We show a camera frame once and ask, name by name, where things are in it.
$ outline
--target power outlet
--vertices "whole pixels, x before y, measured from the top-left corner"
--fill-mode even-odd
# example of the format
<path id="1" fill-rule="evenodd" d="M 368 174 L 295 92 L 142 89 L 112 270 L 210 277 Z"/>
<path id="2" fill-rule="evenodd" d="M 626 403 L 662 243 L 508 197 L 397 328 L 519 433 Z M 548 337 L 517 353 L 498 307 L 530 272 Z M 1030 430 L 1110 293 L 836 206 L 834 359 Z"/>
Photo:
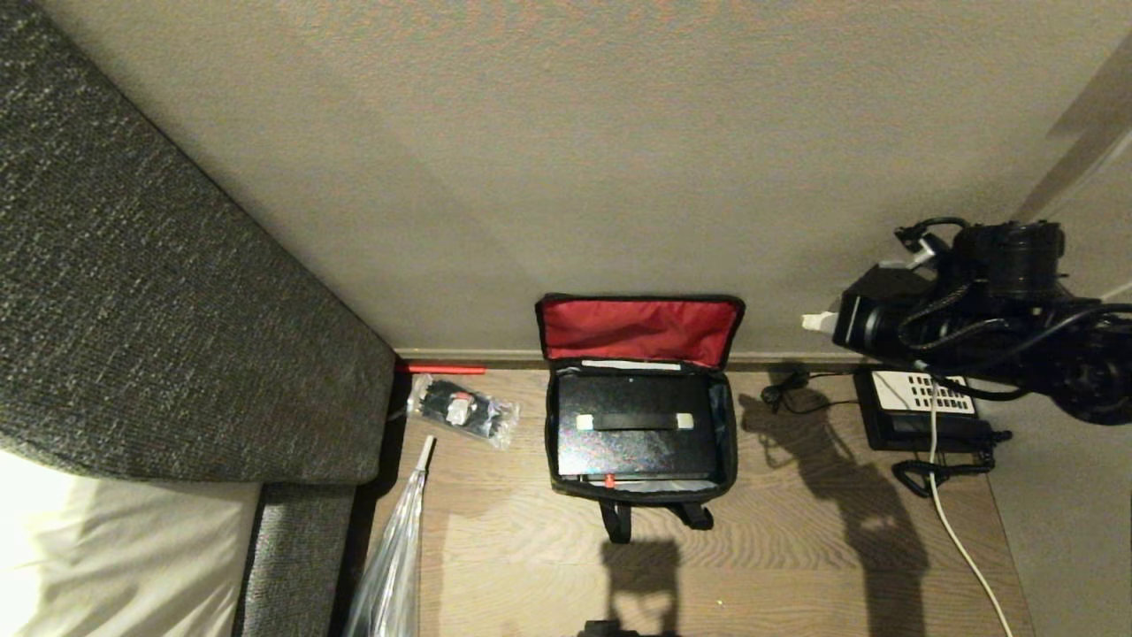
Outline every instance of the power outlet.
<path id="1" fill-rule="evenodd" d="M 963 387 L 967 379 L 949 377 Z M 932 411 L 932 378 L 915 372 L 874 371 L 873 385 L 881 410 L 886 412 L 924 412 Z M 935 411 L 937 414 L 975 415 L 975 402 L 971 397 L 951 391 L 947 388 L 936 388 Z"/>

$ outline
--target power adapter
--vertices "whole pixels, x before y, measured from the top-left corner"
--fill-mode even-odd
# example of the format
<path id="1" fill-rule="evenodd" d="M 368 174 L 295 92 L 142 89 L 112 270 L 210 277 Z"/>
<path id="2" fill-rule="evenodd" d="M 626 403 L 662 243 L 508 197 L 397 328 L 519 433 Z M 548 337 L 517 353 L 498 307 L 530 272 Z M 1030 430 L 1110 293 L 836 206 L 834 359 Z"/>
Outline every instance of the power adapter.
<path id="1" fill-rule="evenodd" d="M 961 377 L 950 380 L 967 386 Z M 932 378 L 915 372 L 861 369 L 854 373 L 868 446 L 878 451 L 927 451 L 932 445 Z M 937 450 L 978 454 L 1010 438 L 978 418 L 975 402 L 937 388 Z"/>

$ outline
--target black camera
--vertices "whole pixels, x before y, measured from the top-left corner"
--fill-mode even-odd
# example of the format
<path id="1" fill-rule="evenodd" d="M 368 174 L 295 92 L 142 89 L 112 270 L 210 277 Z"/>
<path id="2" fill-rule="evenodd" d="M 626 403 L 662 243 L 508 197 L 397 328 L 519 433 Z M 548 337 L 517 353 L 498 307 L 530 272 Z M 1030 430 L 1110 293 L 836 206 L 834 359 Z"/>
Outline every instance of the black camera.
<path id="1" fill-rule="evenodd" d="M 928 231 L 940 224 L 960 226 L 951 246 Z M 1057 223 L 937 217 L 895 234 L 912 261 L 876 265 L 844 291 L 833 343 L 976 398 L 1036 393 L 1081 421 L 1132 422 L 1132 321 L 1120 317 L 1132 304 L 1062 285 Z M 949 376 L 1018 389 L 976 390 Z"/>

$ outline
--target plastic bag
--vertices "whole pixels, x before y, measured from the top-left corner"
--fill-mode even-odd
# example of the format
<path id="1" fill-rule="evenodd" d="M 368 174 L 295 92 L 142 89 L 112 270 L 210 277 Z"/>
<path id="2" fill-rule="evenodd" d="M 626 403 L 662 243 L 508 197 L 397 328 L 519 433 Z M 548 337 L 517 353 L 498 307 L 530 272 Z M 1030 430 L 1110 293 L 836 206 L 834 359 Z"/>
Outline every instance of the plastic bag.
<path id="1" fill-rule="evenodd" d="M 496 449 L 511 445 L 512 432 L 518 425 L 518 405 L 434 379 L 431 375 L 413 379 L 409 411 L 486 440 Z"/>
<path id="2" fill-rule="evenodd" d="M 428 437 L 417 468 L 405 484 L 381 543 L 369 558 L 350 605 L 344 637 L 415 637 L 420 584 L 421 507 L 428 459 L 436 441 Z"/>

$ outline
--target white cable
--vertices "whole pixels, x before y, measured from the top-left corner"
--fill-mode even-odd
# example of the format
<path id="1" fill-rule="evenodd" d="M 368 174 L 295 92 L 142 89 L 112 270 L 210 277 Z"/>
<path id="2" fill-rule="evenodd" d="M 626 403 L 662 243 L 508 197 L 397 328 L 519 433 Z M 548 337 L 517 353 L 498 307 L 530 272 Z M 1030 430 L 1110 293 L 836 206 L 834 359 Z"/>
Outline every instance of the white cable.
<path id="1" fill-rule="evenodd" d="M 935 464 L 935 447 L 938 438 L 935 424 L 935 397 L 937 390 L 938 386 L 936 385 L 935 379 L 932 379 L 932 450 L 927 456 L 927 462 L 932 465 Z M 932 500 L 935 501 L 935 513 L 940 514 L 940 522 L 943 523 L 943 528 L 947 531 L 947 535 L 951 536 L 951 541 L 955 543 L 955 548 L 959 549 L 963 559 L 967 560 L 967 566 L 971 567 L 971 573 L 975 574 L 975 577 L 979 578 L 979 584 L 981 584 L 983 589 L 986 591 L 987 597 L 990 597 L 990 603 L 994 604 L 994 611 L 998 613 L 998 621 L 1002 622 L 1002 629 L 1006 631 L 1006 637 L 1014 637 L 1014 634 L 1010 630 L 1010 623 L 1006 622 L 1006 616 L 1003 614 L 1002 606 L 998 605 L 998 599 L 994 596 L 994 591 L 990 589 L 990 585 L 987 584 L 986 578 L 983 577 L 983 573 L 979 570 L 979 567 L 975 566 L 975 560 L 971 559 L 967 549 L 963 548 L 963 543 L 959 541 L 958 536 L 955 536 L 955 532 L 951 530 L 951 523 L 947 522 L 947 516 L 943 515 L 943 505 L 940 503 L 940 492 L 935 487 L 935 472 L 928 473 L 927 480 L 928 484 L 932 487 Z"/>

